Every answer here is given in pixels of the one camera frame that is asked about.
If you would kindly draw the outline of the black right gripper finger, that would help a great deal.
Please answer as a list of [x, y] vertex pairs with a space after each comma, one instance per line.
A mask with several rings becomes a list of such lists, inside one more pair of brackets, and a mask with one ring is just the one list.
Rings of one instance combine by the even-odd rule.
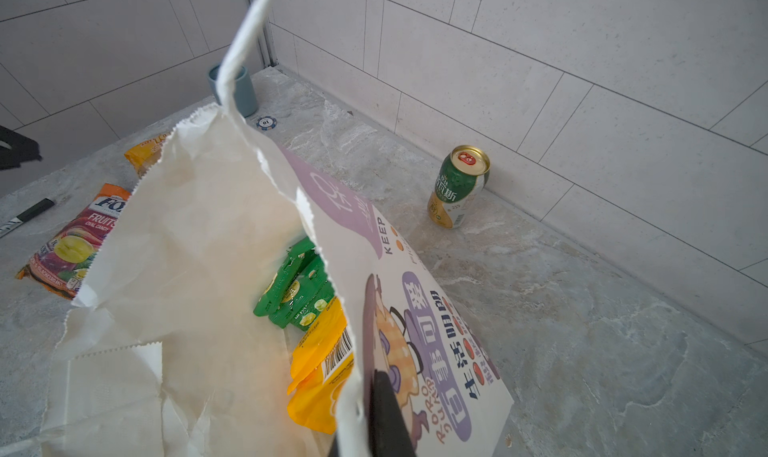
[[389, 376], [375, 371], [369, 404], [369, 447], [374, 457], [415, 457]]

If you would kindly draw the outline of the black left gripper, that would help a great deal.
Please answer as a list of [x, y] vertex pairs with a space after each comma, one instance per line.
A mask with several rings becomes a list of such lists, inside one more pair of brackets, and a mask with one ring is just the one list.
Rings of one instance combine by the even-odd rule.
[[41, 161], [39, 144], [11, 129], [0, 127], [0, 169], [20, 168], [23, 163]]

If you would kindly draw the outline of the orange snack pack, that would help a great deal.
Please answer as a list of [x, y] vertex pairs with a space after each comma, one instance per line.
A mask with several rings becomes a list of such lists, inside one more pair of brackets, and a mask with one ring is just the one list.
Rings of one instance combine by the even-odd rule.
[[311, 324], [292, 354], [292, 382], [286, 410], [298, 425], [316, 432], [336, 431], [336, 407], [354, 367], [347, 319], [335, 299]]

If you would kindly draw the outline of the purple Fox's fruit candy bag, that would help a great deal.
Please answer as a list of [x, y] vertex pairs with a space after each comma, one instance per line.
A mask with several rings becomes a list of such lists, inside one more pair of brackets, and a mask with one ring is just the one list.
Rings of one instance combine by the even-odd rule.
[[92, 202], [35, 252], [15, 278], [30, 278], [49, 292], [72, 300], [131, 193], [104, 184]]

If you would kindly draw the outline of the yellow mango snack bag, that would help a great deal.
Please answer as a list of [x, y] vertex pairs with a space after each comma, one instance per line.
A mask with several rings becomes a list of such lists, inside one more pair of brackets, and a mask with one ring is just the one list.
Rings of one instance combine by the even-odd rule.
[[158, 135], [132, 147], [124, 154], [139, 177], [143, 177], [159, 161], [167, 138], [168, 134]]

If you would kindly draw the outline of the green snack pack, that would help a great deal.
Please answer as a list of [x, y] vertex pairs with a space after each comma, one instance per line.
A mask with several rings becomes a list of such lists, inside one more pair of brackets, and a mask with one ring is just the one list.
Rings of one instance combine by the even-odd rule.
[[287, 249], [253, 314], [267, 317], [282, 329], [293, 325], [308, 331], [335, 298], [325, 263], [314, 242], [305, 237]]

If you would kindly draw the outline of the white printed paper bag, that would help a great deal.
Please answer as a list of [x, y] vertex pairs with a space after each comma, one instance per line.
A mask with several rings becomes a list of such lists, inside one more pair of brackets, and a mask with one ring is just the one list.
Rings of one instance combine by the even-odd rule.
[[340, 456], [373, 456], [375, 371], [418, 456], [489, 456], [513, 400], [446, 293], [366, 199], [251, 127], [233, 92], [179, 122], [108, 234], [53, 355], [45, 456], [320, 456], [288, 416], [285, 334], [257, 295], [309, 237], [352, 340]]

